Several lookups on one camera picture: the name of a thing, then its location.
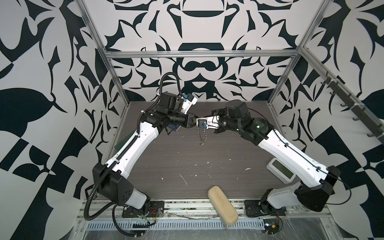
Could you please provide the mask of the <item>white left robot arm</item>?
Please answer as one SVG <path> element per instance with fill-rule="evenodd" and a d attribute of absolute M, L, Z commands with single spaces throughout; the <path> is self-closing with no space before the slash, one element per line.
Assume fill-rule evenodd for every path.
<path fill-rule="evenodd" d="M 172 127 L 176 131 L 180 127 L 188 129 L 193 126 L 195 116 L 189 113 L 189 109 L 198 101 L 191 94 L 178 97 L 162 93 L 158 97 L 155 104 L 141 112 L 137 129 L 123 147 L 105 164 L 94 166 L 95 185 L 87 200 L 87 207 L 94 195 L 99 193 L 112 205 L 132 207 L 140 214 L 148 212 L 150 197 L 135 189 L 128 177 L 145 149 L 163 130 Z"/>

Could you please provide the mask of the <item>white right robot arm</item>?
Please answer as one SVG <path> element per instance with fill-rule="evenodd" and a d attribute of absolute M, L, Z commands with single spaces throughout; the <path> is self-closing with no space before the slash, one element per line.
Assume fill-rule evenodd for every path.
<path fill-rule="evenodd" d="M 211 116 L 198 118 L 196 125 L 200 129 L 213 129 L 216 134 L 237 132 L 244 140 L 272 154 L 300 178 L 297 184 L 267 191 L 262 204 L 276 210 L 303 206 L 314 212 L 321 212 L 327 205 L 340 170 L 335 166 L 326 167 L 310 158 L 285 139 L 266 119 L 253 118 L 246 103 L 229 101 L 224 109 L 213 110 Z"/>

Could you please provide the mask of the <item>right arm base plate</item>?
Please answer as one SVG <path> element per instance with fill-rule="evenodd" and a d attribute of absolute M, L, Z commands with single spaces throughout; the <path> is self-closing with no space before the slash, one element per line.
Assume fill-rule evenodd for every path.
<path fill-rule="evenodd" d="M 245 213 L 249 218 L 264 216 L 285 216 L 286 208 L 275 209 L 270 203 L 262 200 L 245 200 Z"/>

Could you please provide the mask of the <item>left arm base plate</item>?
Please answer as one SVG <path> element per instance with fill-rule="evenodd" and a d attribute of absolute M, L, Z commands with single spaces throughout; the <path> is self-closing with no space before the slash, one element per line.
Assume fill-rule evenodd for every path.
<path fill-rule="evenodd" d="M 156 217 L 157 214 L 163 214 L 165 208 L 164 201 L 147 201 L 141 209 L 136 209 L 131 206 L 124 208 L 123 218 L 136 218 L 141 215 L 145 217 Z"/>

